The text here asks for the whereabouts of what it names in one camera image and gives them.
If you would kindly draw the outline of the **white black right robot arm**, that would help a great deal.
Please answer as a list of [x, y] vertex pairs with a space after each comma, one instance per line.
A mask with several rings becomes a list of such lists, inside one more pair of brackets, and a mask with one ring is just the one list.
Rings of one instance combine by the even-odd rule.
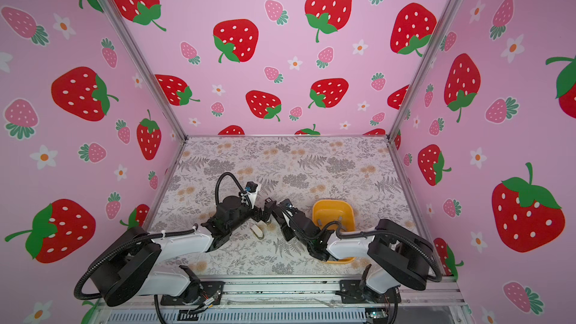
[[268, 198], [265, 207], [283, 237], [297, 239], [316, 260], [370, 259], [360, 282], [369, 295], [380, 296], [399, 286], [423, 291], [427, 283], [439, 283], [443, 278], [429, 241], [389, 219], [379, 220], [374, 228], [357, 230], [353, 207], [342, 200], [316, 202], [312, 218], [289, 199], [277, 202]]

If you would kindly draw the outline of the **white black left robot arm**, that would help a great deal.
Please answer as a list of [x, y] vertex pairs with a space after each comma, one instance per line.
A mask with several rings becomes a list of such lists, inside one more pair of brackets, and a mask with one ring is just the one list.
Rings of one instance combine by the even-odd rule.
[[215, 251], [246, 221], [267, 222], [277, 202], [267, 198], [259, 208], [251, 203], [253, 197], [252, 193], [226, 197], [210, 219], [193, 229], [150, 233], [137, 226], [127, 230], [91, 263], [73, 296], [81, 301], [103, 299], [110, 307], [135, 296], [194, 301], [200, 295], [200, 282], [190, 269], [184, 268], [182, 275], [153, 272], [154, 267], [175, 257]]

